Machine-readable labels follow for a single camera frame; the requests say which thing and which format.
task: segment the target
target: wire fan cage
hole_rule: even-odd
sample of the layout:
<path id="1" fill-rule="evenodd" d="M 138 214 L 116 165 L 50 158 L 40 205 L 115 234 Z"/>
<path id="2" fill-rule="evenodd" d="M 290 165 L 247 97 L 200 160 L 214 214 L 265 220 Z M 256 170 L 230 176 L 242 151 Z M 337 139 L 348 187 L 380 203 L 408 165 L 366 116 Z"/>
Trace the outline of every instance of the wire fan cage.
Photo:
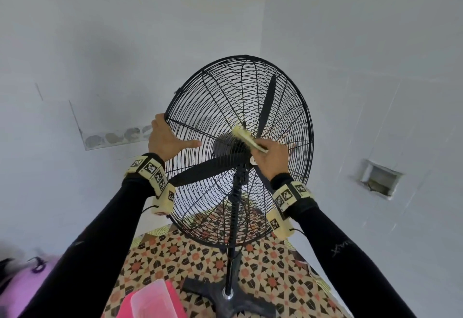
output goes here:
<path id="1" fill-rule="evenodd" d="M 307 182 L 313 156 L 312 121 L 306 102 L 290 78 L 272 63 L 252 56 L 233 56 L 206 65 L 177 90 L 166 112 L 167 122 L 180 139 L 198 139 L 202 146 L 186 149 L 166 163 L 169 178 L 214 157 L 246 151 L 231 135 L 244 125 L 254 135 L 272 75 L 275 97 L 262 138 L 286 144 L 289 172 Z M 246 245 L 272 229 L 266 213 L 275 207 L 272 196 L 250 165 L 242 186 L 236 243 L 228 244 L 231 202 L 236 169 L 177 188 L 173 223 L 189 238 L 208 246 Z"/>

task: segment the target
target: fan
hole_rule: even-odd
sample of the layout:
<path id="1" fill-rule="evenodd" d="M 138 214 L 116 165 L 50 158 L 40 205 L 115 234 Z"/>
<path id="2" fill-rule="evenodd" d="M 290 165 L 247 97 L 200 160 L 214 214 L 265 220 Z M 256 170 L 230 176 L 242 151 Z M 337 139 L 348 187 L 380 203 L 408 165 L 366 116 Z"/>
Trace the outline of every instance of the fan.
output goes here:
<path id="1" fill-rule="evenodd" d="M 210 299 L 217 317 L 240 311 L 275 317 L 273 304 L 238 285 L 241 251 L 236 248 L 271 232 L 265 215 L 275 205 L 269 180 L 231 130 L 240 125 L 255 137 L 286 144 L 289 172 L 306 183 L 313 129 L 304 98 L 272 63 L 232 56 L 192 75 L 176 91 L 165 116 L 179 138 L 202 141 L 200 148 L 184 150 L 166 163 L 169 182 L 177 188 L 169 217 L 186 237 L 227 251 L 228 257 L 222 281 L 186 278 L 182 289 Z"/>

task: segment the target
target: person's right arm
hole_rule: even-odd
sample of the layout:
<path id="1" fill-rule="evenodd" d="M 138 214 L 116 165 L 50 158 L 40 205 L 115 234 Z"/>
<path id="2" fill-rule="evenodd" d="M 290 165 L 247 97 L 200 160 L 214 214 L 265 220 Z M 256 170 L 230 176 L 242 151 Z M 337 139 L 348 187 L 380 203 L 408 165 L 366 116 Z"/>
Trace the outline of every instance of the person's right arm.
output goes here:
<path id="1" fill-rule="evenodd" d="M 293 181 L 288 174 L 288 150 L 270 140 L 257 140 L 267 154 L 252 150 L 263 175 L 274 190 Z M 311 202 L 307 198 L 297 201 Z M 415 317 L 373 261 L 319 208 L 299 212 L 289 206 L 285 216 L 297 221 L 328 279 L 354 317 Z"/>

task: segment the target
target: white wall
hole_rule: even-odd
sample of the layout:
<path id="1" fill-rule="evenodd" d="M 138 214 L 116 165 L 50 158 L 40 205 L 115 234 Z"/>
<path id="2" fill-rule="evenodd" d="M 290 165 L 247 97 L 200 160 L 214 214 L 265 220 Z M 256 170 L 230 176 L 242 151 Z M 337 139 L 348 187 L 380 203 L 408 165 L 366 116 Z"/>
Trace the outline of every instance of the white wall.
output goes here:
<path id="1" fill-rule="evenodd" d="M 264 0 L 0 0 L 3 255 L 63 252 L 118 190 L 130 157 L 146 152 L 146 142 L 86 152 L 78 127 L 149 124 L 200 67 L 258 55 L 263 9 Z M 147 212 L 137 233 L 164 224 Z"/>
<path id="2" fill-rule="evenodd" d="M 463 0 L 265 4 L 261 55 L 313 118 L 308 185 L 419 317 L 463 309 L 462 16 Z M 364 159 L 404 173 L 392 200 L 356 183 Z"/>

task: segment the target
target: fan blade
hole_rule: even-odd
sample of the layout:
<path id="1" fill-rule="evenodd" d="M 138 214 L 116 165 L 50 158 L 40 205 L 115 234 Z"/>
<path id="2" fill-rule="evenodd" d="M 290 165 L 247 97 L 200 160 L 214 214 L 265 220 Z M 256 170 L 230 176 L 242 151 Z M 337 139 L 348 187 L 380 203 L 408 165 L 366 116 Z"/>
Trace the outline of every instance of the fan blade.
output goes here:
<path id="1" fill-rule="evenodd" d="M 273 104 L 273 97 L 275 96 L 275 87 L 276 87 L 276 75 L 272 75 L 269 83 L 269 89 L 267 90 L 267 94 L 265 95 L 265 99 L 263 100 L 263 106 L 261 109 L 261 114 L 259 116 L 259 127 L 257 137 L 261 137 L 263 129 L 265 128 L 265 124 L 267 124 L 267 120 L 269 119 L 270 110 L 272 109 Z"/>
<path id="2" fill-rule="evenodd" d="M 254 169 L 256 170 L 256 173 L 258 174 L 260 180 L 262 180 L 262 183 L 264 184 L 266 189 L 273 195 L 274 191 L 272 189 L 272 186 L 270 185 L 270 181 L 262 174 L 258 166 L 254 166 Z"/>
<path id="3" fill-rule="evenodd" d="M 232 153 L 212 158 L 178 173 L 169 180 L 169 183 L 175 187 L 196 183 L 236 168 L 240 164 L 245 164 L 249 161 L 249 158 L 249 152 Z"/>

